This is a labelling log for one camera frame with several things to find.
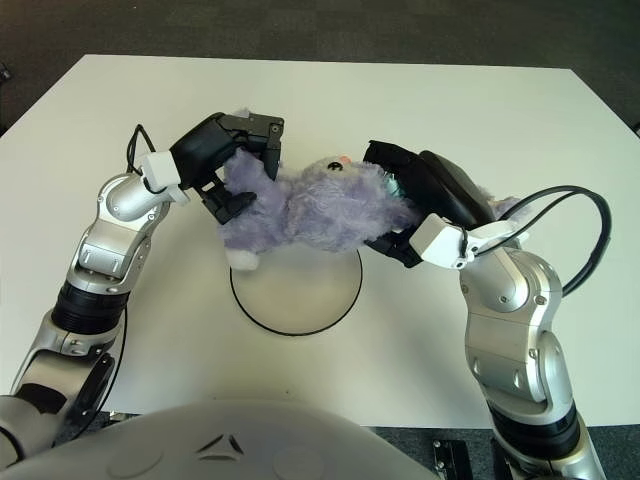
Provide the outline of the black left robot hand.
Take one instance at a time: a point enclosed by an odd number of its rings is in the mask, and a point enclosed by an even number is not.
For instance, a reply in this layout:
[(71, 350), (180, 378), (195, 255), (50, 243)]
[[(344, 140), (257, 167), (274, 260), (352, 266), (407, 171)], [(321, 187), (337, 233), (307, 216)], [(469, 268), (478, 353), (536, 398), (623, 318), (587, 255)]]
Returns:
[(257, 194), (233, 194), (217, 171), (241, 149), (256, 156), (268, 178), (277, 176), (284, 120), (247, 113), (244, 116), (214, 113), (177, 140), (166, 152), (152, 152), (141, 158), (140, 174), (145, 188), (171, 201), (184, 203), (184, 193), (195, 190), (202, 203), (225, 224), (239, 216)]

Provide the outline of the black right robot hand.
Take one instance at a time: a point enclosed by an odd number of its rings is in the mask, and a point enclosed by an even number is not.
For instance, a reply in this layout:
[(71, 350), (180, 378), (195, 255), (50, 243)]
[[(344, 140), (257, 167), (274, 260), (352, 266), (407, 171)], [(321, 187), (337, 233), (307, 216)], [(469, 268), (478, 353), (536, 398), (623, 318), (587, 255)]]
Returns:
[(491, 223), (519, 199), (497, 199), (476, 185), (466, 172), (431, 151), (414, 153), (398, 145), (372, 140), (364, 161), (380, 166), (397, 183), (400, 196), (422, 223), (436, 214), (467, 230)]

